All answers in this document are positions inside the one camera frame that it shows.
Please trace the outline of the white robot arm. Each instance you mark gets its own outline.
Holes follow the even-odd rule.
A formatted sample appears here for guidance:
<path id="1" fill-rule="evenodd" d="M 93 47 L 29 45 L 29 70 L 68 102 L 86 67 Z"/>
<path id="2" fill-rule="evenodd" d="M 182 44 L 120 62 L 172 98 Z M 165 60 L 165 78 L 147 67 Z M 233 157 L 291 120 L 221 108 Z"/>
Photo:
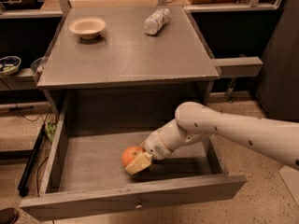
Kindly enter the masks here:
<path id="1" fill-rule="evenodd" d="M 299 166 L 299 124 L 214 111 L 195 102 L 178 106 L 175 118 L 151 133 L 141 150 L 124 165 L 134 175 L 163 160 L 180 147 L 220 135 L 293 169 Z"/>

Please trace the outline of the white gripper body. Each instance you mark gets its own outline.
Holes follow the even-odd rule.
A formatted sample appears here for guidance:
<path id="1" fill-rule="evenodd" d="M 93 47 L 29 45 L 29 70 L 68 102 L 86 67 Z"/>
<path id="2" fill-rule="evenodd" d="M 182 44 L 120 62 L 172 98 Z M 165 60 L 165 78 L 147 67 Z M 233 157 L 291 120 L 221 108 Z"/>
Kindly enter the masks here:
<path id="1" fill-rule="evenodd" d="M 172 151 L 164 145 L 157 131 L 151 133 L 149 137 L 146 139 L 144 149 L 155 160 L 163 160 L 172 154 Z"/>

